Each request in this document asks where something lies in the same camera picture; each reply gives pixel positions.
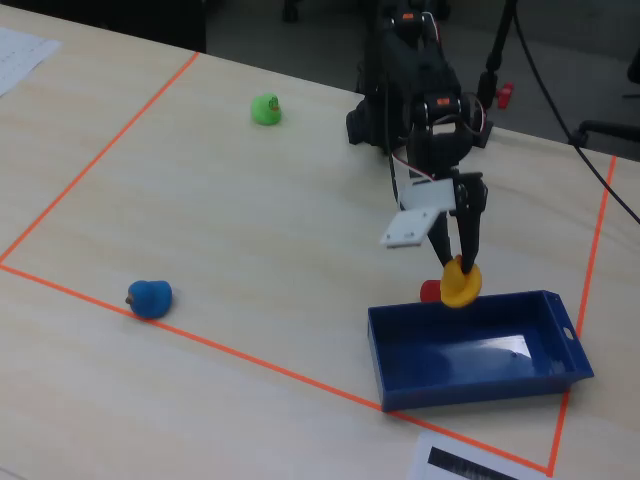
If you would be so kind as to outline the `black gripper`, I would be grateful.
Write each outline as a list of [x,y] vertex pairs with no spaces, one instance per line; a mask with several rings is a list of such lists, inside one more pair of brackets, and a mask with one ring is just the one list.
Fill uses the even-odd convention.
[[[471,272],[479,251],[480,219],[486,208],[488,188],[482,173],[461,173],[458,166],[473,147],[484,148],[487,140],[487,126],[482,125],[477,131],[460,117],[450,117],[443,118],[442,123],[433,123],[427,129],[414,126],[407,143],[407,159],[411,167],[433,180],[453,181],[461,271],[464,275]],[[428,238],[441,265],[445,266],[453,259],[445,212],[434,221]]]

